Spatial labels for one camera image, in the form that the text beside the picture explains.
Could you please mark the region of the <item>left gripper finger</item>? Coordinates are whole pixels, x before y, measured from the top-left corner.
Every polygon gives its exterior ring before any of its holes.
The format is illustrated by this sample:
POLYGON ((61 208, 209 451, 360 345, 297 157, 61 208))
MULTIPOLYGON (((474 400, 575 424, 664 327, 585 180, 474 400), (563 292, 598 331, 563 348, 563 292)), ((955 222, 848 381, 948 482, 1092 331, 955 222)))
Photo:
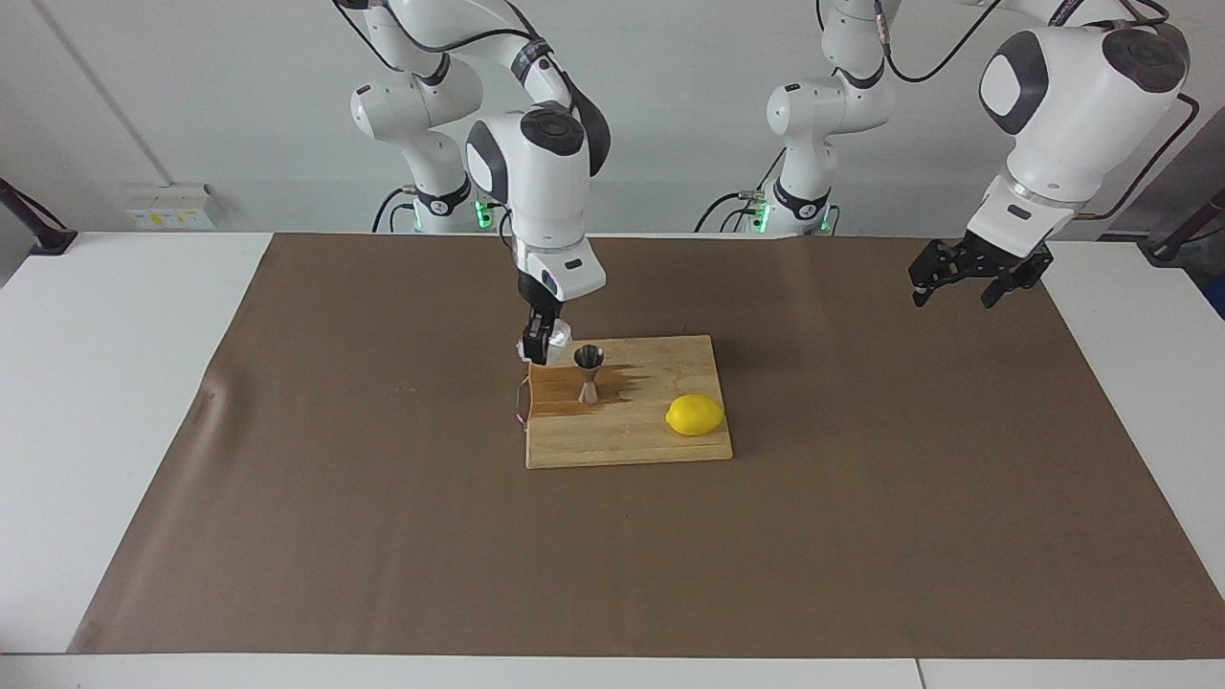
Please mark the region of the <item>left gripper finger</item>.
POLYGON ((1012 268, 1003 268, 981 294, 981 304, 992 309, 1002 298, 1014 291, 1036 287, 1047 267, 1054 264, 1054 254, 1031 254, 1012 268))
POLYGON ((936 289, 957 283, 962 278, 967 250, 957 243, 929 242, 909 266, 913 284, 913 302, 924 308, 936 289))

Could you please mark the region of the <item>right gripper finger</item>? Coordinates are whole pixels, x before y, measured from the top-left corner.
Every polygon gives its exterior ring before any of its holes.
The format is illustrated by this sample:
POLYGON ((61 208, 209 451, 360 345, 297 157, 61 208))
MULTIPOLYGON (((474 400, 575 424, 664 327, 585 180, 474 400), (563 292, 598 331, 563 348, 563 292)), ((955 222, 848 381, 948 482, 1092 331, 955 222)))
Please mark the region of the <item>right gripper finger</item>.
POLYGON ((519 338, 519 357, 530 365, 546 367, 548 349, 556 322, 554 308, 530 308, 519 338))

